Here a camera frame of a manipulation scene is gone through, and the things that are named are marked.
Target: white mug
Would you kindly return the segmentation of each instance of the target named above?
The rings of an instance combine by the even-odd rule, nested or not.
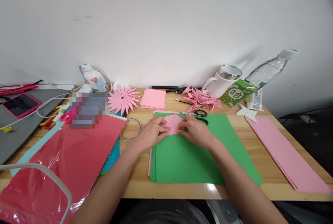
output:
[[[209,93],[215,98],[220,98],[242,75],[242,70],[232,65],[222,65],[202,86],[203,93]]]

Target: hand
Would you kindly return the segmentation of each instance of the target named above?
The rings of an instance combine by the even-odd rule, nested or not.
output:
[[[210,149],[213,143],[220,142],[207,128],[207,126],[197,120],[194,116],[186,115],[183,121],[178,125],[177,134],[184,136],[190,142],[199,147]]]
[[[137,137],[132,140],[127,147],[133,148],[133,150],[142,154],[144,151],[150,149],[155,146],[168,136],[166,131],[170,130],[170,128],[165,128],[160,125],[160,123],[166,123],[162,116],[154,116],[141,130]]]

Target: blue paper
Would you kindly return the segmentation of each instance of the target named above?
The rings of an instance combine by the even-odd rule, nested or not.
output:
[[[35,145],[33,145],[18,161],[18,163],[27,163],[31,157],[63,126],[62,121],[58,122],[53,128],[50,129]],[[20,168],[11,169],[10,173],[12,176],[16,175],[16,173],[20,170]]]
[[[110,168],[114,165],[114,163],[118,160],[120,156],[120,143],[119,143],[119,138],[116,141],[116,143],[114,144],[114,147],[106,161],[106,163],[103,166],[101,175],[105,175],[107,173],[107,171],[110,170]]]

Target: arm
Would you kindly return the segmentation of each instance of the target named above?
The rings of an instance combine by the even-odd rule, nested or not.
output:
[[[182,130],[183,127],[186,127],[189,132]],[[193,116],[186,115],[178,126],[177,134],[186,137],[192,143],[211,153],[221,170],[230,198],[245,223],[287,224],[287,221],[260,187],[205,124]]]
[[[124,193],[128,178],[139,156],[167,136],[170,128],[160,126],[166,123],[162,116],[151,119],[138,136],[128,143],[112,168],[103,176],[82,203],[71,224],[109,223]]]

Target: white bottle cap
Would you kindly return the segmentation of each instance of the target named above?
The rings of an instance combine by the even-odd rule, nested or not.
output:
[[[298,50],[293,50],[293,49],[287,49],[287,50],[282,50],[278,56],[280,57],[284,57],[287,59],[291,59],[293,55],[298,54],[299,51]]]
[[[93,69],[89,63],[82,64],[81,68],[83,69],[83,71],[89,71]]]

